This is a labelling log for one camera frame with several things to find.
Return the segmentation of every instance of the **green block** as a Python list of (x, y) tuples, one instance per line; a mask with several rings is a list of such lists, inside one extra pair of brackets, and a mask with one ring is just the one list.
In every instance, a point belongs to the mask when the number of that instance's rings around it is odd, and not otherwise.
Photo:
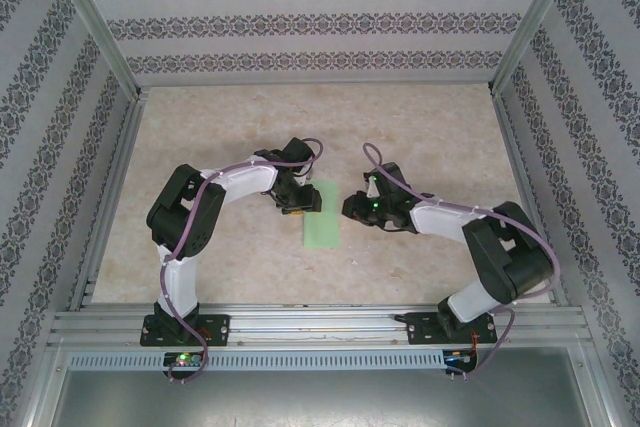
[(338, 183), (314, 179), (322, 197), (321, 212), (304, 213), (304, 246), (307, 249), (334, 249), (340, 246)]

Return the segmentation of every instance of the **marble floor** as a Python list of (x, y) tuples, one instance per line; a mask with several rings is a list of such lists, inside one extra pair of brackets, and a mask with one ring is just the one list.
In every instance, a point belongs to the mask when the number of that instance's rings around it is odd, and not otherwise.
[[(180, 164), (217, 168), (317, 137), (315, 178), (363, 189), (375, 143), (413, 187), (493, 207), (519, 202), (487, 86), (330, 84), (153, 88), (93, 302), (153, 302), (160, 269), (145, 218)], [(255, 195), (225, 207), (199, 265), (201, 302), (435, 303), (476, 278), (466, 246), (340, 217), (341, 246), (303, 247), (303, 216)]]

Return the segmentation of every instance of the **wall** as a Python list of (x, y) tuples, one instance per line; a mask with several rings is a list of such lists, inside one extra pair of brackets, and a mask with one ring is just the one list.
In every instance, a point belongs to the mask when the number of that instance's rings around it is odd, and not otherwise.
[(130, 109), (71, 0), (0, 0), (0, 425), (69, 303)]
[(143, 86), (488, 81), (532, 0), (95, 0)]
[(502, 101), (569, 300), (640, 424), (638, 0), (554, 0)]

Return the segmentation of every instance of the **purple cable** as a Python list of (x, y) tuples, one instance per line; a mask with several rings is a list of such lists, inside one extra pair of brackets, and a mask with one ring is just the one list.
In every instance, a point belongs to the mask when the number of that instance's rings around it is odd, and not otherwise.
[[(322, 155), (322, 152), (324, 151), (324, 146), (322, 145), (322, 142), (312, 137), (302, 139), (302, 141), (313, 142), (318, 145), (318, 153), (313, 157), (311, 157), (309, 160), (306, 160), (304, 162), (270, 162), (267, 160), (241, 162), (239, 164), (231, 165), (229, 167), (225, 167), (222, 170), (213, 172), (209, 177), (207, 177), (204, 180), (204, 182), (202, 183), (202, 185), (200, 185), (200, 188), (198, 189), (196, 197), (193, 201), (193, 205), (191, 206), (191, 212), (189, 213), (189, 217), (187, 218), (187, 223), (184, 227), (184, 230), (182, 231), (182, 236), (178, 241), (178, 245), (176, 245), (176, 248), (173, 249), (173, 252), (171, 252), (171, 254), (167, 255), (164, 258), (162, 262), (162, 268), (160, 269), (160, 289), (162, 290), (162, 295), (167, 302), (167, 306), (169, 307), (169, 310), (171, 311), (173, 316), (176, 318), (176, 320), (180, 323), (180, 325), (182, 325), (182, 327), (184, 327), (187, 330), (187, 332), (193, 335), (203, 348), (203, 355), (202, 355), (202, 361), (200, 363), (200, 367), (198, 368), (198, 370), (196, 370), (193, 374), (191, 374), (186, 379), (180, 379), (181, 384), (186, 384), (187, 382), (191, 382), (200, 374), (202, 374), (202, 372), (204, 371), (204, 368), (209, 362), (209, 348), (204, 338), (198, 332), (196, 332), (196, 330), (193, 327), (191, 327), (189, 324), (187, 324), (184, 321), (184, 319), (180, 316), (180, 314), (178, 314), (178, 311), (176, 310), (175, 306), (171, 302), (171, 299), (169, 298), (169, 291), (167, 290), (167, 284), (164, 279), (165, 272), (167, 271), (167, 264), (172, 260), (175, 260), (178, 257), (178, 254), (180, 253), (180, 251), (182, 250), (182, 247), (184, 247), (184, 244), (187, 241), (187, 237), (189, 236), (189, 232), (191, 232), (191, 227), (193, 226), (193, 220), (198, 211), (198, 207), (200, 206), (200, 200), (202, 199), (205, 189), (214, 179), (228, 172), (231, 172), (232, 170), (241, 169), (243, 167), (256, 166), (256, 165), (258, 166), (264, 165), (264, 166), (271, 166), (271, 167), (304, 167), (305, 165), (313, 164)], [(168, 377), (170, 382), (174, 382), (174, 380), (176, 380), (172, 376), (172, 372), (175, 365), (176, 364), (174, 363), (169, 367)]]
[[(377, 162), (375, 161), (375, 159), (371, 156), (371, 154), (367, 150), (369, 148), (372, 149), (378, 155), (378, 161)], [(553, 251), (553, 249), (551, 248), (551, 246), (542, 237), (540, 237), (540, 235), (537, 232), (535, 232), (534, 230), (531, 230), (529, 227), (527, 227), (524, 224), (521, 224), (520, 222), (518, 222), (516, 220), (513, 220), (513, 219), (511, 219), (511, 218), (509, 218), (509, 217), (507, 217), (505, 215), (498, 214), (497, 212), (493, 212), (492, 210), (481, 209), (479, 207), (469, 207), (468, 205), (454, 204), (452, 202), (445, 202), (442, 199), (436, 199), (435, 197), (431, 197), (431, 198), (425, 197), (424, 195), (420, 194), (419, 192), (413, 190), (407, 184), (404, 184), (404, 183), (400, 182), (399, 180), (397, 180), (396, 178), (392, 177), (391, 174), (389, 174), (386, 170), (384, 170), (382, 168), (382, 165), (381, 165), (382, 164), (382, 153), (380, 152), (380, 150), (375, 145), (373, 145), (373, 144), (371, 144), (369, 142), (365, 142), (362, 145), (362, 150), (364, 151), (364, 155), (367, 156), (369, 161), (373, 164), (373, 166), (375, 167), (375, 169), (378, 172), (380, 172), (382, 175), (384, 175), (387, 179), (389, 179), (391, 182), (396, 184), (401, 189), (409, 192), (414, 197), (417, 197), (418, 199), (420, 199), (420, 200), (422, 200), (422, 201), (424, 201), (424, 202), (426, 202), (428, 204), (441, 205), (442, 207), (446, 207), (448, 209), (456, 210), (456, 211), (461, 212), (463, 214), (476, 213), (476, 214), (480, 214), (480, 215), (486, 215), (488, 217), (493, 217), (494, 219), (498, 219), (498, 220), (504, 222), (505, 224), (512, 225), (516, 229), (520, 230), (521, 232), (524, 232), (529, 237), (531, 237), (533, 240), (538, 242), (540, 244), (540, 246), (546, 252), (547, 256), (549, 257), (549, 260), (551, 260), (551, 264), (553, 265), (553, 276), (551, 277), (551, 282), (548, 285), (545, 285), (544, 287), (542, 287), (541, 289), (536, 290), (535, 292), (529, 292), (528, 294), (521, 295), (518, 299), (530, 299), (532, 297), (537, 297), (539, 295), (546, 294), (547, 292), (553, 290), (553, 288), (556, 286), (556, 284), (560, 280), (560, 261), (558, 260), (558, 257), (556, 257), (556, 254)]]

